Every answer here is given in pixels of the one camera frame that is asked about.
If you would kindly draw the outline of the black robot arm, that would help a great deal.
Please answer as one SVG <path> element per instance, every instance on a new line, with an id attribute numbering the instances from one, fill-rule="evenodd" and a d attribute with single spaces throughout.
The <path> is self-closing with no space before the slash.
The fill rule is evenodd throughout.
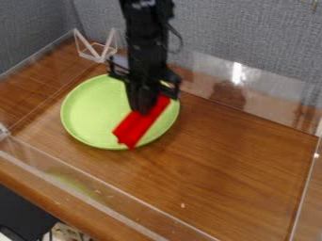
<path id="1" fill-rule="evenodd" d="M 115 68 L 109 58 L 109 76 L 123 82 L 127 100 L 133 111 L 147 115 L 164 94 L 179 98 L 180 76 L 168 68 L 168 33 L 183 37 L 169 24 L 173 18 L 173 0 L 119 0 L 125 22 L 127 72 Z"/>

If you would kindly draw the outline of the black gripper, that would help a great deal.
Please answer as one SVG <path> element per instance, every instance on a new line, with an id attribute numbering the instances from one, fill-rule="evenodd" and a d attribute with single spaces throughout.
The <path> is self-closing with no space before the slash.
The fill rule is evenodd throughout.
<path id="1" fill-rule="evenodd" d="M 116 63 L 112 57 L 108 59 L 108 64 L 108 75 L 121 81 L 125 85 L 128 104 L 133 111 L 143 111 L 143 105 L 140 102 L 141 88 L 145 114 L 149 113 L 155 106 L 159 95 L 163 95 L 172 100 L 179 98 L 181 78 L 168 68 L 161 70 L 157 75 L 151 75 L 144 72 L 132 74 L 124 66 Z"/>

